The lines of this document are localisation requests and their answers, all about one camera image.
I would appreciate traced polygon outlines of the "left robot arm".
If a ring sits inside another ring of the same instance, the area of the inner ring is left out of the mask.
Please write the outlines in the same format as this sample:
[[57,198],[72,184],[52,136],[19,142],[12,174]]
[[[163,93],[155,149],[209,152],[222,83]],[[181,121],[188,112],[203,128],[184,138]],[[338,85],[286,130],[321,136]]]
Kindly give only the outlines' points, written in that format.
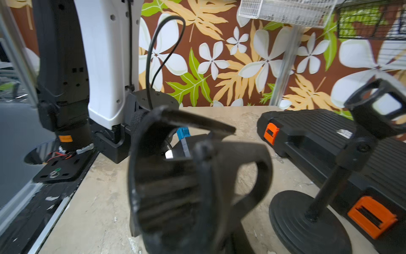
[[95,148],[115,163],[128,155],[131,132],[151,109],[179,103],[158,88],[162,69],[184,74],[175,59],[184,30],[164,14],[154,35],[142,1],[33,1],[42,126],[59,140],[59,157]]

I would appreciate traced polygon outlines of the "black stand pole with clip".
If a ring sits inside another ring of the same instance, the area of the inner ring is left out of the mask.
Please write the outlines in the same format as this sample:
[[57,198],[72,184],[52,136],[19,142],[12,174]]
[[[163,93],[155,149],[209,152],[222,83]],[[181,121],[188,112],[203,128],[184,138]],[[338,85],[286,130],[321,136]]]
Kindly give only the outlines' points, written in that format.
[[[386,95],[398,102],[400,107],[381,113],[373,105]],[[376,79],[356,90],[344,106],[350,110],[356,130],[337,155],[333,173],[306,211],[310,222],[317,222],[352,172],[363,169],[380,140],[406,132],[405,124],[393,122],[406,113],[406,88],[403,85]]]

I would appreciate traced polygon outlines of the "black round base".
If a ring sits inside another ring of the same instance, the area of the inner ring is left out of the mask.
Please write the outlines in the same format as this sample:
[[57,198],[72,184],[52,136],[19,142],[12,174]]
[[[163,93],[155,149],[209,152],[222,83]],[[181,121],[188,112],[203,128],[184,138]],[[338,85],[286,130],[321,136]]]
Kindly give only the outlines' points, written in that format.
[[306,217],[313,200],[294,190],[275,195],[269,217],[279,240],[292,254],[351,254],[350,237],[328,208],[315,222]]

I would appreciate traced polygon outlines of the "black plastic tool case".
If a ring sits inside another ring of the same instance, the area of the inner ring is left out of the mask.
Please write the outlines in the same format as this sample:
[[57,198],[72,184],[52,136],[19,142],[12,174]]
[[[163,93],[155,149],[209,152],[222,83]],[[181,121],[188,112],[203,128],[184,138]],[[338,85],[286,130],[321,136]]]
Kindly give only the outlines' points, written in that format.
[[[289,158],[318,186],[331,175],[336,156],[348,142],[356,126],[352,120],[332,111],[270,111],[257,121],[263,138],[267,126],[279,129],[272,148]],[[381,140],[365,167],[352,173],[346,186],[332,201],[333,209],[346,217],[356,202],[369,196],[397,218],[378,238],[370,239],[381,254],[406,251],[406,145],[395,138]]]

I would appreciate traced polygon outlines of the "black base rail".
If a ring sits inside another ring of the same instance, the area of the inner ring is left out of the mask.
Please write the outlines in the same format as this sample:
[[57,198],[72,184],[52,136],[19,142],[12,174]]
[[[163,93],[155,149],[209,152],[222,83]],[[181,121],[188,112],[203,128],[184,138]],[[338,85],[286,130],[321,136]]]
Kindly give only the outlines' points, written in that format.
[[38,254],[98,156],[94,152],[73,182],[42,184],[1,234],[2,254]]

